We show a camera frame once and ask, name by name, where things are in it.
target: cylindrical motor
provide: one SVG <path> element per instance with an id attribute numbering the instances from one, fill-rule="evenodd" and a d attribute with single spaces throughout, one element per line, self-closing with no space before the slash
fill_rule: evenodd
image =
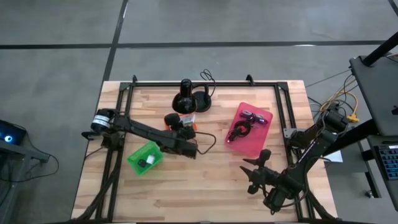
<path id="1" fill-rule="evenodd" d="M 109 120 L 113 116 L 114 112 L 107 109 L 98 110 L 95 114 L 94 120 L 91 123 L 90 128 L 97 132 L 102 133 L 103 131 L 107 130 L 111 127 Z"/>

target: pink plastic bin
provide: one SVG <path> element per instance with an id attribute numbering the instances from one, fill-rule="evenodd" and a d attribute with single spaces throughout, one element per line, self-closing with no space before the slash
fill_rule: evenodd
<path id="1" fill-rule="evenodd" d="M 254 123 L 253 126 L 257 128 L 252 128 L 250 133 L 243 137 L 243 138 L 237 138 L 234 141 L 227 142 L 229 132 L 234 129 L 234 125 L 237 121 L 243 121 L 245 118 L 240 117 L 240 114 L 242 113 L 243 110 L 248 110 L 252 113 L 255 114 L 261 114 L 264 116 L 264 119 L 268 121 L 267 124 L 260 124 L 260 123 Z M 260 151 L 264 147 L 264 142 L 266 141 L 266 137 L 268 134 L 269 127 L 271 125 L 272 121 L 272 113 L 260 108 L 256 108 L 255 106 L 249 105 L 247 103 L 240 103 L 238 106 L 238 110 L 236 111 L 234 120 L 232 122 L 231 127 L 229 127 L 228 134 L 225 137 L 224 143 L 230 148 L 237 150 L 239 152 L 242 152 L 246 154 L 249 157 L 258 157 L 260 154 Z"/>

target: green plastic bin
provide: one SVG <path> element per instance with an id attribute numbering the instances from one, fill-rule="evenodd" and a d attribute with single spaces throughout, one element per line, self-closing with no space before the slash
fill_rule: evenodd
<path id="1" fill-rule="evenodd" d="M 148 164 L 145 167 L 141 167 L 140 165 L 138 165 L 140 159 L 146 161 L 150 155 L 153 155 L 155 157 L 155 161 L 153 164 Z M 134 152 L 127 158 L 128 163 L 137 175 L 145 174 L 149 169 L 156 166 L 156 164 L 158 164 L 162 160 L 163 153 L 160 151 L 159 146 L 153 141 L 149 141 L 147 144 L 139 148 L 136 152 Z"/>

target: wooden tabletop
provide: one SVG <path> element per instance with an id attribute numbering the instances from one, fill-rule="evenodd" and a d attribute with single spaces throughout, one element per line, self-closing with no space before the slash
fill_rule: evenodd
<path id="1" fill-rule="evenodd" d="M 298 128 L 313 124 L 303 81 L 287 81 Z M 98 108 L 115 108 L 120 82 L 104 82 Z M 174 113 L 171 102 L 179 88 L 134 88 L 131 119 L 154 128 L 164 129 L 163 118 Z M 285 107 L 285 120 L 289 124 Z M 198 131 L 212 133 L 217 143 L 209 153 L 195 160 L 164 154 L 164 160 L 148 173 L 138 177 L 127 163 L 127 156 L 143 146 L 147 140 L 128 134 L 119 179 L 114 222 L 273 222 L 296 221 L 294 207 L 283 208 L 271 215 L 262 204 L 262 194 L 249 195 L 248 178 L 239 168 L 247 156 L 228 149 L 224 138 L 240 102 L 270 111 L 274 118 L 264 148 L 272 151 L 266 166 L 276 171 L 287 167 L 287 160 L 279 123 L 274 89 L 263 86 L 217 87 L 212 106 L 205 113 L 196 114 Z M 205 150 L 213 138 L 197 136 L 200 150 Z M 90 142 L 87 153 L 99 148 L 101 140 Z M 100 189 L 106 150 L 90 156 L 84 163 L 72 217 L 78 217 Z M 325 166 L 318 161 L 308 173 L 310 188 L 320 203 L 336 216 Z M 104 210 L 108 209 L 106 198 Z"/>

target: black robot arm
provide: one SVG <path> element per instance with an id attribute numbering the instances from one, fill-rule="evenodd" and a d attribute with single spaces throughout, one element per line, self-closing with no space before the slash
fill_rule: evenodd
<path id="1" fill-rule="evenodd" d="M 198 145 L 188 142 L 195 137 L 191 127 L 181 128 L 178 131 L 159 130 L 130 119 L 128 115 L 120 114 L 114 109 L 98 110 L 91 128 L 96 133 L 101 133 L 104 142 L 115 142 L 119 132 L 131 133 L 142 138 L 156 142 L 162 152 L 184 155 L 195 159 Z"/>
<path id="2" fill-rule="evenodd" d="M 249 177 L 249 181 L 252 182 L 248 193 L 254 194 L 258 189 L 262 189 L 265 196 L 263 204 L 272 213 L 275 213 L 281 208 L 293 205 L 294 203 L 284 205 L 285 199 L 291 200 L 303 191 L 304 195 L 302 198 L 308 197 L 322 218 L 333 219 L 320 205 L 311 191 L 307 189 L 306 175 L 328 147 L 336 141 L 337 137 L 345 132 L 347 125 L 348 120 L 340 115 L 337 110 L 328 109 L 312 127 L 306 131 L 293 133 L 292 137 L 287 141 L 288 146 L 292 149 L 297 147 L 300 150 L 305 150 L 294 165 L 284 169 L 281 173 L 264 166 L 266 160 L 271 156 L 271 152 L 267 149 L 260 153 L 258 159 L 244 159 L 250 164 L 259 166 L 258 169 L 253 171 L 241 166 L 241 169 Z M 266 185 L 273 186 L 269 193 L 266 191 Z"/>

